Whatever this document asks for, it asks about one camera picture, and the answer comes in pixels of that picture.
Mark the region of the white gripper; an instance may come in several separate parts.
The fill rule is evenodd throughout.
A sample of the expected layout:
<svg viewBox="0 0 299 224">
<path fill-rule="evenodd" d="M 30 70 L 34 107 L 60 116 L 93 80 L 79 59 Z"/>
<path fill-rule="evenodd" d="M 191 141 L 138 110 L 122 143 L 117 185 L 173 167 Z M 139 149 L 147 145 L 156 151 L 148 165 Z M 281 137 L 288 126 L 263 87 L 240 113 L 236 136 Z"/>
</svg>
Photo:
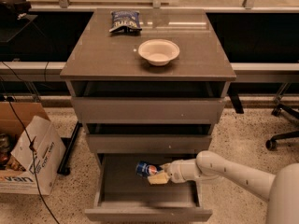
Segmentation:
<svg viewBox="0 0 299 224">
<path fill-rule="evenodd" d="M 173 161 L 171 163 L 161 164 L 160 167 L 166 170 L 166 173 L 159 173 L 148 177 L 148 181 L 151 185 L 163 185 L 166 184 L 169 179 L 173 183 L 184 183 L 185 179 L 181 172 L 181 165 L 183 160 Z"/>
</svg>

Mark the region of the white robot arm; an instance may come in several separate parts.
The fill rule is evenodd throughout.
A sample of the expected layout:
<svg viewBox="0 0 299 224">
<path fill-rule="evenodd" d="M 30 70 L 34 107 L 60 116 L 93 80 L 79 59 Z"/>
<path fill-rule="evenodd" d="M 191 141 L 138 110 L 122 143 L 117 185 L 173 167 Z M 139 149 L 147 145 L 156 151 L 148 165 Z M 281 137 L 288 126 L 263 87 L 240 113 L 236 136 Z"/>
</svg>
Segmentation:
<svg viewBox="0 0 299 224">
<path fill-rule="evenodd" d="M 219 177 L 236 183 L 268 202 L 266 224 L 299 224 L 299 164 L 287 165 L 275 175 L 201 151 L 195 159 L 176 160 L 145 169 L 151 184 L 214 181 Z"/>
</svg>

